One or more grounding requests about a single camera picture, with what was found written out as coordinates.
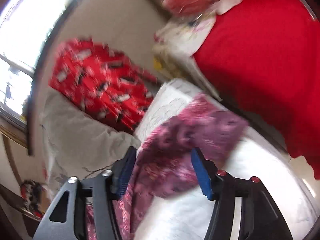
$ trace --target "white bed sheet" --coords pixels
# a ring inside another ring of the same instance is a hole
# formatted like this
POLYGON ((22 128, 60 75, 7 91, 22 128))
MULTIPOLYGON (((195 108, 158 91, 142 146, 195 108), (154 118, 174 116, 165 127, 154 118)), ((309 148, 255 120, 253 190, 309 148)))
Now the white bed sheet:
MULTIPOLYGON (((180 79, 163 85, 136 129, 136 137, 144 141, 154 128, 178 114, 200 92, 198 87, 180 79)), ((210 100, 225 109, 214 99, 210 100)), ((282 212, 293 239, 303 239, 315 223, 319 209, 310 192, 282 155, 253 128, 246 130, 224 169, 237 178, 257 176, 262 180, 282 212)), ((208 201, 199 187, 174 198, 155 197, 135 239, 204 239, 213 207, 214 201, 208 201)), ((238 239, 240 214, 241 198, 236 198, 232 240, 238 239)))

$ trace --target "screw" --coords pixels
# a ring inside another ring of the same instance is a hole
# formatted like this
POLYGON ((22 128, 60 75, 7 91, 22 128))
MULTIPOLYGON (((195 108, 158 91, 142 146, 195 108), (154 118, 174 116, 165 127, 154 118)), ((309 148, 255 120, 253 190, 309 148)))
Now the screw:
POLYGON ((105 170, 103 173, 102 173, 102 176, 104 177, 109 177, 112 175, 112 170, 105 170))
POLYGON ((68 179, 68 182, 69 183, 76 183, 78 181, 78 178, 77 177, 70 177, 69 179, 68 179))
POLYGON ((260 179, 258 177, 255 177, 255 176, 251 177, 250 180, 253 181, 254 183, 259 183, 260 182, 260 179))
POLYGON ((217 174, 218 174, 219 176, 226 176, 227 172, 224 171, 224 170, 218 170, 218 171, 217 171, 217 174))

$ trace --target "purple cloth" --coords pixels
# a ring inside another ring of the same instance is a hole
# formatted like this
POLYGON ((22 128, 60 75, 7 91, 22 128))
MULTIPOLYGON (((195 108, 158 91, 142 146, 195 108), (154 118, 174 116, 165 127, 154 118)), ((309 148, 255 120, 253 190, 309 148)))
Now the purple cloth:
POLYGON ((239 116, 217 110, 199 95, 157 127, 140 148, 127 192, 114 201, 123 240, 134 238, 154 196, 166 198, 198 185, 190 158, 193 147, 221 168, 246 126, 239 116))

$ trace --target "blue gripper pad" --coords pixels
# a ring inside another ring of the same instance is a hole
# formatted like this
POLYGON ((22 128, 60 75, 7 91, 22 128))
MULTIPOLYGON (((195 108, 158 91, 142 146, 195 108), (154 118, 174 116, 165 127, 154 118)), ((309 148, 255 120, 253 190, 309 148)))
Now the blue gripper pad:
POLYGON ((112 187, 111 192, 117 198, 121 198, 127 191, 129 180, 136 162, 137 150, 130 146, 122 160, 116 161, 112 166, 112 187))
POLYGON ((192 149, 191 163, 196 172, 196 176, 197 176, 203 195, 205 195, 210 201, 212 201, 213 191, 211 189, 211 179, 197 151, 200 151, 200 149, 196 149, 196 148, 192 149))

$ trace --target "black curved edge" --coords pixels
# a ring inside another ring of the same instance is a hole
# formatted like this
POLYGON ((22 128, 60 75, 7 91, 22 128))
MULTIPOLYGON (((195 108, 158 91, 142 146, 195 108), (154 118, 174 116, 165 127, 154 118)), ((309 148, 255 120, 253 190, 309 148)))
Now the black curved edge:
POLYGON ((77 8, 77 5, 82 0, 72 0, 72 2, 67 6, 66 10, 63 12, 63 14, 59 17, 59 19, 56 22, 56 25, 54 26, 53 30, 51 31, 47 42, 44 44, 44 47, 42 49, 42 52, 40 54, 40 57, 38 59, 38 62, 36 64, 35 73, 33 76, 33 81, 31 85, 31 92, 28 100, 28 111, 27 111, 27 127, 26 127, 26 134, 27 134, 27 146, 28 146, 28 155, 33 156, 33 145, 32 145, 32 134, 30 132, 31 126, 32 126, 32 113, 33 109, 35 108, 35 98, 33 96, 33 91, 37 89, 37 81, 41 78, 41 71, 44 67, 44 62, 46 60, 47 54, 50 50, 51 45, 53 44, 55 38, 58 36, 61 28, 63 27, 65 21, 68 19, 69 15, 77 8))

